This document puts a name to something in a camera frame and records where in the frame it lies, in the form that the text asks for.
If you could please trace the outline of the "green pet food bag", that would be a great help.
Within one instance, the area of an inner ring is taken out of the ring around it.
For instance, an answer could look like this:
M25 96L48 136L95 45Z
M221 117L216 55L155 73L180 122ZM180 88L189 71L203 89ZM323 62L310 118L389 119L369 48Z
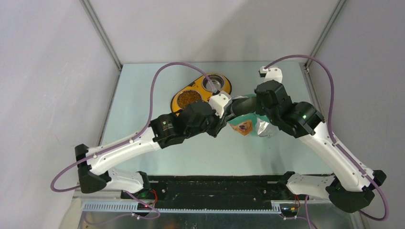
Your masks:
M227 123L244 136L270 138L278 133L278 128L265 115L256 113L256 96L253 94L234 97L229 112Z

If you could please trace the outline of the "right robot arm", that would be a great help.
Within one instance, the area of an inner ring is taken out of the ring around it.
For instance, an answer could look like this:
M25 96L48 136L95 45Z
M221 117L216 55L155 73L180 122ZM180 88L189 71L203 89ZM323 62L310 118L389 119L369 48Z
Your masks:
M280 131L309 146L329 166L332 175L311 176L286 172L278 185L283 199L309 195L329 200L340 210L354 213L370 205L375 186L381 186L386 174L372 170L328 130L324 117L308 102L294 103L284 85L275 81L255 89L256 108Z

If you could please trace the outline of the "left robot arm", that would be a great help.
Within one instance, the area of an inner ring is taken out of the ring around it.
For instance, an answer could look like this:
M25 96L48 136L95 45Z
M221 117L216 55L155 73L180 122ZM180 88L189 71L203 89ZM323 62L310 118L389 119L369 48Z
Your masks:
M133 157L181 144L185 139L202 133L216 137L226 125L229 104L199 100L179 112L160 115L140 133L127 139L94 148L84 144L76 146L78 158L89 158L78 166L81 192L89 194L106 188L147 198L151 192L147 174L142 171L130 173L115 166Z

